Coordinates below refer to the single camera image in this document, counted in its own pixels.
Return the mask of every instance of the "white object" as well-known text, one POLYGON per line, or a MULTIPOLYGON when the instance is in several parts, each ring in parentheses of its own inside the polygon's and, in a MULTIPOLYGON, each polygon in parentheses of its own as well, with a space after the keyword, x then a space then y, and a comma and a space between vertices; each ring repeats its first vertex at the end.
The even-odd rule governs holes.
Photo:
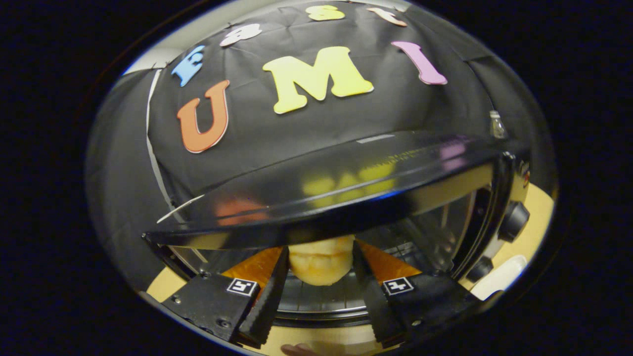
POLYGON ((477 282, 470 292, 480 300, 485 300, 494 292, 507 289, 521 275, 526 265, 527 260, 523 255, 511 257, 477 282))

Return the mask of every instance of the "yellow letter m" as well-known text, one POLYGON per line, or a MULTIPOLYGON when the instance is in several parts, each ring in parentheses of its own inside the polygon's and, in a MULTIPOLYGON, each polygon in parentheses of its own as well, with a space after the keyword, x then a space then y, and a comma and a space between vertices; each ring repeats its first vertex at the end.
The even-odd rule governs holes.
POLYGON ((332 94, 343 97, 363 94, 373 90, 373 84, 365 80, 349 58, 347 47, 327 47, 316 54, 314 66, 292 56, 277 58, 266 63, 264 70, 273 75, 279 101, 273 109, 283 114, 306 106, 308 99, 299 95, 297 84, 317 100, 325 99, 327 82, 332 76, 332 94))

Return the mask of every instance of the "pink letter i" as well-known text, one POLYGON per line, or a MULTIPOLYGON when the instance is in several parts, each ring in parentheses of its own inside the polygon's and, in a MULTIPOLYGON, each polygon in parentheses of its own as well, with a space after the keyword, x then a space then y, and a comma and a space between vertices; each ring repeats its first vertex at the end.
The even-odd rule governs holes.
POLYGON ((420 50, 420 46, 411 42, 394 41, 392 45, 402 49, 413 61, 420 72, 420 80, 425 84, 446 84, 445 76, 437 72, 427 57, 420 50))

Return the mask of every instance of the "hand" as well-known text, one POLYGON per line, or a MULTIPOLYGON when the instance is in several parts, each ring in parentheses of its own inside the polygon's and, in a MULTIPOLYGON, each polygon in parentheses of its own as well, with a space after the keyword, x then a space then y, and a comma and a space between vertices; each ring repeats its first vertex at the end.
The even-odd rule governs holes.
POLYGON ((321 356, 312 351, 312 349, 304 343, 299 343, 294 346, 288 344, 282 345, 281 352, 288 356, 321 356))

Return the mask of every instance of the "oven knob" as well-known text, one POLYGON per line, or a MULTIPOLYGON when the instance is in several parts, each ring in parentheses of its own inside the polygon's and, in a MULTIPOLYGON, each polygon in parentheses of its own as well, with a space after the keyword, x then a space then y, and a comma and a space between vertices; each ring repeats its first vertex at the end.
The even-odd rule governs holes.
POLYGON ((499 227, 499 238, 510 243, 513 242, 523 231, 529 218, 530 212, 527 211, 523 203, 511 201, 499 227))
POLYGON ((476 283, 478 280, 482 279, 482 277, 490 273, 492 268, 492 260, 486 256, 482 256, 482 258, 477 261, 475 266, 466 275, 466 278, 469 281, 476 283))

